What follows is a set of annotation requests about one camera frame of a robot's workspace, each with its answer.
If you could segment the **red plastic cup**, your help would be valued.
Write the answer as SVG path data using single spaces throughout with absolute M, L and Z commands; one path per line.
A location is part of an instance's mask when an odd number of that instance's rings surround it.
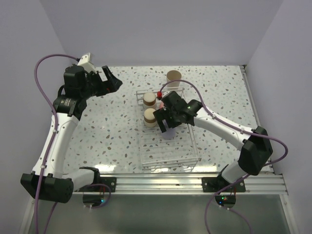
M 161 110 L 162 108 L 164 108 L 164 103 L 163 102 L 160 103 L 158 109 Z

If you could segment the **steel cup cork base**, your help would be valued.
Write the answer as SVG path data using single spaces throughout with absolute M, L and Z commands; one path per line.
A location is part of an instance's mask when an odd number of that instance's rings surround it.
M 156 95 L 152 92 L 146 92 L 143 95 L 143 108 L 156 108 Z
M 148 108 L 144 111 L 143 122 L 144 122 L 144 125 L 148 128 L 153 128 L 157 125 L 157 121 L 156 121 L 156 118 L 154 116 L 155 111 L 156 110 L 154 108 Z

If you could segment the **purple plastic cup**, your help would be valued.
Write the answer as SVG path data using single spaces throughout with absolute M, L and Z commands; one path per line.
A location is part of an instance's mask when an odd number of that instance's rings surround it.
M 164 133 L 161 133 L 162 137 L 165 140 L 170 140 L 170 139 L 174 138 L 174 136 L 176 134 L 175 129 L 169 128 L 166 120 L 163 120 L 163 124 L 165 126 L 166 131 Z

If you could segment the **beige plastic cup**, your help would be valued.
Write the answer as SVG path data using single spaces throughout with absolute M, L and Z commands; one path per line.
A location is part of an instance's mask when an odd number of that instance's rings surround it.
M 167 82 L 171 81 L 166 87 L 169 91 L 175 91 L 179 88 L 182 74 L 177 70 L 171 70 L 166 74 Z

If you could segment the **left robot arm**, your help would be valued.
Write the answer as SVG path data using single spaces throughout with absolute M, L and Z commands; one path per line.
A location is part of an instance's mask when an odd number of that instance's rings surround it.
M 35 200 L 67 203 L 74 191 L 86 187 L 94 192 L 101 187 L 100 173 L 94 167 L 80 167 L 72 174 L 63 174 L 65 155 L 72 135 L 79 124 L 87 100 L 116 92 L 122 81 L 108 66 L 99 71 L 80 65 L 66 68 L 64 85 L 53 102 L 53 115 L 48 138 L 31 173 L 21 176 L 21 185 Z

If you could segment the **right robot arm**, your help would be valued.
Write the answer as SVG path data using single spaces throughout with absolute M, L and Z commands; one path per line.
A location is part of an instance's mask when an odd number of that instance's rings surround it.
M 236 124 L 212 112 L 198 100 L 186 102 L 175 91 L 161 101 L 163 107 L 153 113 L 161 132 L 189 124 L 219 136 L 239 150 L 238 160 L 225 166 L 210 182 L 214 189 L 226 192 L 245 175 L 258 175 L 273 153 L 268 133 L 260 126 L 250 129 Z

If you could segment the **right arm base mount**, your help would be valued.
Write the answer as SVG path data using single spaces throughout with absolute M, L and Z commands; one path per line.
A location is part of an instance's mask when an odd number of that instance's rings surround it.
M 201 185 L 202 185 L 202 190 L 204 193 L 216 193 L 229 185 L 231 185 L 231 187 L 224 190 L 224 192 L 243 193 L 246 191 L 245 182 L 243 178 L 240 178 L 240 181 L 237 182 L 236 184 L 232 184 L 226 181 L 221 176 L 221 173 L 219 173 L 218 176 L 215 176 L 215 177 L 202 177 Z

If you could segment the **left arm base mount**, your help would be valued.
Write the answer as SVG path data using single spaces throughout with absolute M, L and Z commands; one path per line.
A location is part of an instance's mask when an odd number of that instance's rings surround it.
M 92 182 L 92 185 L 94 184 L 104 184 L 108 186 L 112 193 L 116 190 L 116 184 L 117 184 L 117 178 L 113 176 L 104 176 L 101 177 L 99 169 L 93 168 L 93 167 L 80 167 L 80 169 L 86 169 L 89 171 L 93 171 L 94 173 L 94 179 Z M 108 188 L 105 186 L 91 186 L 87 185 L 81 188 L 82 192 L 108 192 Z

